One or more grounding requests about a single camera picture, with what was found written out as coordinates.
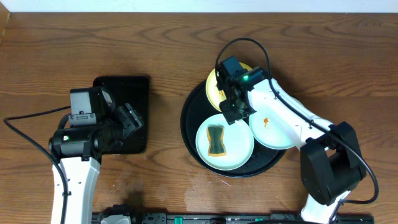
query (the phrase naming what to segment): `wooden table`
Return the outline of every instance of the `wooden table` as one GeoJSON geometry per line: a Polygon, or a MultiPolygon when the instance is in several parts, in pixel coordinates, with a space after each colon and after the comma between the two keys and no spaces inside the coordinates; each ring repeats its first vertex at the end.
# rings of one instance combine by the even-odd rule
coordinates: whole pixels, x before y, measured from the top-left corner
{"type": "MultiPolygon", "coordinates": [[[[185,99],[235,37],[262,42],[276,79],[307,108],[355,128],[381,191],[376,203],[340,212],[398,222],[396,14],[11,14],[0,46],[0,117],[69,105],[70,89],[101,75],[145,73],[152,78],[146,152],[103,157],[94,211],[126,203],[140,211],[299,212],[307,193],[298,150],[261,175],[230,179],[204,169],[182,141],[185,99]]],[[[265,66],[252,44],[236,44],[225,57],[232,54],[265,66]]],[[[46,146],[62,115],[13,123],[46,146]]],[[[50,161],[4,124],[0,131],[0,222],[49,223],[50,161]]],[[[367,177],[349,198],[372,193],[367,177]]]]}

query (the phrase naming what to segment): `orange stain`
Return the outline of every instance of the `orange stain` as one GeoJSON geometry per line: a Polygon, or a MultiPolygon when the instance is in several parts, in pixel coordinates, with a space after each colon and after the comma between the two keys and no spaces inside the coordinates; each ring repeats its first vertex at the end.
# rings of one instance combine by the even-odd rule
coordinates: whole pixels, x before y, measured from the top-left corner
{"type": "Polygon", "coordinates": [[[268,118],[265,118],[265,119],[264,119],[264,125],[265,125],[265,127],[267,127],[267,124],[268,124],[268,118]]]}

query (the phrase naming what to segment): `white wall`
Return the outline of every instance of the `white wall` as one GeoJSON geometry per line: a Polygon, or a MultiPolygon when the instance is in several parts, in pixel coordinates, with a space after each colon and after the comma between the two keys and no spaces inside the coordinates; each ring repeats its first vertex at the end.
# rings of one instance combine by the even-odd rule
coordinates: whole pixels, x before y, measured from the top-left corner
{"type": "Polygon", "coordinates": [[[398,12],[398,0],[0,0],[10,12],[398,12]]]}

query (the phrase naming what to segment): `sponge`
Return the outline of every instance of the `sponge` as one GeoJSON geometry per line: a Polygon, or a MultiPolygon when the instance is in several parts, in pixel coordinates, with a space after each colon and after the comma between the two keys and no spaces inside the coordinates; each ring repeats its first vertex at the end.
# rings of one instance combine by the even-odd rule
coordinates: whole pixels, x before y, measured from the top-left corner
{"type": "Polygon", "coordinates": [[[207,127],[207,138],[209,140],[209,156],[225,156],[226,150],[223,143],[224,127],[207,127]]]}

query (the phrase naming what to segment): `table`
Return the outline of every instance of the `table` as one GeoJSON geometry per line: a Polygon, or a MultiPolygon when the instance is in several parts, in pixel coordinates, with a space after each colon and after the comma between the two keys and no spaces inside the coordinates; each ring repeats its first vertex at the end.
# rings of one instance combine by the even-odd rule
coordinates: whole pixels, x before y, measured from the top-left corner
{"type": "MultiPolygon", "coordinates": [[[[398,222],[396,14],[13,13],[0,46],[0,117],[67,106],[70,89],[89,87],[98,76],[147,74],[146,152],[103,157],[94,211],[126,203],[174,213],[299,212],[307,193],[298,150],[261,175],[230,179],[204,169],[182,141],[185,99],[236,37],[262,42],[280,85],[308,109],[355,128],[381,192],[374,204],[347,204],[340,212],[398,222]]],[[[232,54],[265,66],[255,45],[236,44],[224,56],[232,54]]],[[[13,124],[46,146],[62,116],[13,124]]],[[[4,124],[0,132],[0,222],[49,223],[50,161],[4,124]]],[[[349,198],[372,193],[367,177],[349,198]]]]}

